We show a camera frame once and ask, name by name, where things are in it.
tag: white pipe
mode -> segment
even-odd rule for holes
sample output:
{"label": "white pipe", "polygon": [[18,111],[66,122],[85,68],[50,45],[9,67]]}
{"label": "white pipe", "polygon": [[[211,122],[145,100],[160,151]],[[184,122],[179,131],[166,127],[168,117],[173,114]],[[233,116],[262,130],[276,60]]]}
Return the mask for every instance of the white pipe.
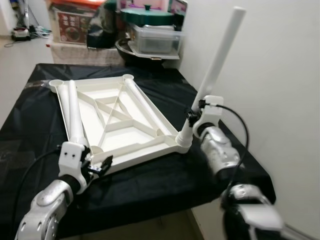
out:
{"label": "white pipe", "polygon": [[67,132],[68,138],[70,138],[70,108],[69,108],[68,86],[62,83],[57,86],[56,90],[60,97],[66,132]]}
{"label": "white pipe", "polygon": [[[217,49],[217,52],[212,59],[210,67],[205,74],[204,80],[199,88],[197,95],[195,96],[194,102],[191,109],[194,112],[199,110],[199,100],[203,99],[206,95],[210,95],[213,90],[213,85],[216,83],[221,69],[225,63],[228,52],[232,46],[234,39],[236,38],[237,32],[240,28],[241,22],[244,19],[246,10],[244,8],[235,6],[231,19],[226,27],[222,41]],[[176,137],[176,142],[182,147],[190,147],[192,144],[193,132],[192,128],[189,127],[189,121],[186,120],[182,130]]]}
{"label": "white pipe", "polygon": [[82,120],[79,109],[76,83],[69,81],[69,107],[70,107],[70,136],[69,141],[88,146],[84,135]]}
{"label": "white pipe", "polygon": [[130,74],[123,75],[124,84],[127,88],[131,90],[134,96],[138,99],[144,109],[149,113],[151,119],[158,126],[158,128],[163,132],[164,135],[172,135],[172,133],[167,129],[167,127],[163,124],[163,122],[158,118],[155,112],[152,110],[150,105],[147,103],[145,98],[141,95],[139,90],[136,87],[136,83],[134,82],[134,76]]}

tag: pot lid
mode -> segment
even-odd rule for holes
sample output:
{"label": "pot lid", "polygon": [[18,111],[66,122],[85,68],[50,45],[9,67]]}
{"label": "pot lid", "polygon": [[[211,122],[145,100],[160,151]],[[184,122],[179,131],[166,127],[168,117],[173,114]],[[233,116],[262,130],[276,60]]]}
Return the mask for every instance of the pot lid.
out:
{"label": "pot lid", "polygon": [[124,8],[121,9],[122,20],[138,26],[152,25],[172,25],[174,15],[170,12],[165,12],[156,9],[150,9],[151,5],[144,5],[145,8]]}

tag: white tray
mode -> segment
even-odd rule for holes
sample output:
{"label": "white tray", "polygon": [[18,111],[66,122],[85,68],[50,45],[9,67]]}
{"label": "white tray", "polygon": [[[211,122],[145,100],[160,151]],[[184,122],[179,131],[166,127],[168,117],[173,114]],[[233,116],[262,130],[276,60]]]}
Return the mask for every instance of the white tray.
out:
{"label": "white tray", "polygon": [[[133,79],[132,75],[124,76]],[[177,130],[133,81],[124,82],[124,76],[75,81],[84,135],[92,154],[91,164],[99,167],[113,155],[107,174],[169,153],[188,151],[177,144]],[[68,134],[61,96],[57,92],[60,84],[67,85],[68,81],[50,82],[51,90],[58,95]]]}

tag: black cloth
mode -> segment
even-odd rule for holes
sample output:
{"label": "black cloth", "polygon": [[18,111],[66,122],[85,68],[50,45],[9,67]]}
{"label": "black cloth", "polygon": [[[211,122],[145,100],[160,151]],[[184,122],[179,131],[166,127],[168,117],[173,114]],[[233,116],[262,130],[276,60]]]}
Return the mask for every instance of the black cloth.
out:
{"label": "black cloth", "polygon": [[[41,86],[40,81],[123,74],[134,75],[135,82],[171,124],[178,131],[182,128],[185,108],[191,106],[196,91],[176,69],[152,72],[134,67],[36,65],[0,130],[0,153],[6,156],[0,159],[6,169],[5,173],[0,172],[0,239],[6,239],[13,199],[27,163],[67,141],[57,95]],[[223,123],[220,127],[241,154],[244,147]],[[267,172],[250,154],[244,163],[251,181],[274,202],[275,192]],[[16,227],[30,209],[33,197],[58,173],[56,155],[41,161],[31,171],[19,199]],[[93,182],[69,207],[59,225],[59,235],[80,235],[151,219],[208,203],[220,193],[199,142],[194,140],[186,154],[171,153]]]}

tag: table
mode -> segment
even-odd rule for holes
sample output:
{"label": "table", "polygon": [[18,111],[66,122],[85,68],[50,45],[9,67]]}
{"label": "table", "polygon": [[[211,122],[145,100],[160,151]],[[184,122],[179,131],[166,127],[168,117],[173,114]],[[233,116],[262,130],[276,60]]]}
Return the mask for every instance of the table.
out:
{"label": "table", "polygon": [[[182,128],[185,109],[191,106],[196,91],[176,69],[36,65],[0,130],[0,239],[7,237],[13,199],[26,167],[35,157],[67,141],[57,96],[42,81],[123,74],[134,75],[135,82],[171,124],[178,131]],[[219,126],[241,154],[241,143],[222,122]],[[268,173],[250,154],[244,164],[251,182],[274,203],[276,196]],[[55,155],[39,162],[31,171],[19,199],[17,228],[33,197],[58,173]],[[171,153],[93,182],[69,207],[58,232],[60,237],[69,237],[140,222],[211,202],[220,194],[195,139],[186,154]]]}

